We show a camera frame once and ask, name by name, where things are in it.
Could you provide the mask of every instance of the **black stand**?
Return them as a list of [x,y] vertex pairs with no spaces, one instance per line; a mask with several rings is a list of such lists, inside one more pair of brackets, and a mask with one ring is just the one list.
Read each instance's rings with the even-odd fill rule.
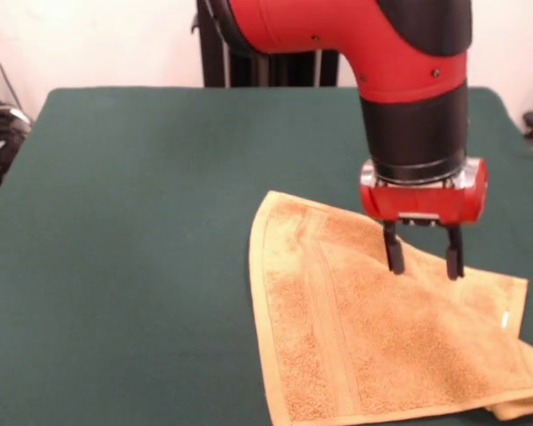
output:
[[199,30],[205,87],[317,87],[338,83],[339,54],[316,51],[288,55],[233,54],[223,43],[204,0],[197,1],[192,29]]

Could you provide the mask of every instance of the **green felt surface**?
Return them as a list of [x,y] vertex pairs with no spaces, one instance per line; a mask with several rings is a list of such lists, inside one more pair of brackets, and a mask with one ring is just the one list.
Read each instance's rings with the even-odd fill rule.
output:
[[[361,209],[358,102],[354,89],[53,92],[0,193],[0,425],[270,424],[251,222],[271,189]],[[530,279],[533,344],[533,154],[493,92],[470,107],[490,183],[465,260]],[[447,243],[402,235],[440,255]],[[492,423],[481,410],[407,422]]]

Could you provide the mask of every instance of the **towel fold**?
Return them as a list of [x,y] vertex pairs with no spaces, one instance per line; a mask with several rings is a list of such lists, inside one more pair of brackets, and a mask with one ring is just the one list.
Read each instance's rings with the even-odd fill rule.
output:
[[274,426],[391,422],[486,408],[533,414],[533,347],[519,340],[527,281],[465,268],[353,212],[269,193],[250,241],[253,310]]

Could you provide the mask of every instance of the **white wall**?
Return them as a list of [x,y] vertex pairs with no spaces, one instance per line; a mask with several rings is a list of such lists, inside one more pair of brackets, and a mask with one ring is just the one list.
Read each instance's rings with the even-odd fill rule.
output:
[[[497,91],[521,123],[533,108],[533,0],[473,8],[469,82]],[[32,115],[56,87],[201,86],[194,14],[195,0],[3,0],[0,60]],[[354,84],[345,61],[339,83]]]

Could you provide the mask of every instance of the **towel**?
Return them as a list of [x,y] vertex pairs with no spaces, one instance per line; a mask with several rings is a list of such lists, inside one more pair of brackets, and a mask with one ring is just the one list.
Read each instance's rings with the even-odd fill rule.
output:
[[249,262],[274,426],[533,414],[533,347],[519,339],[528,282],[469,267],[451,281],[444,259],[402,245],[396,276],[378,223],[267,194]]

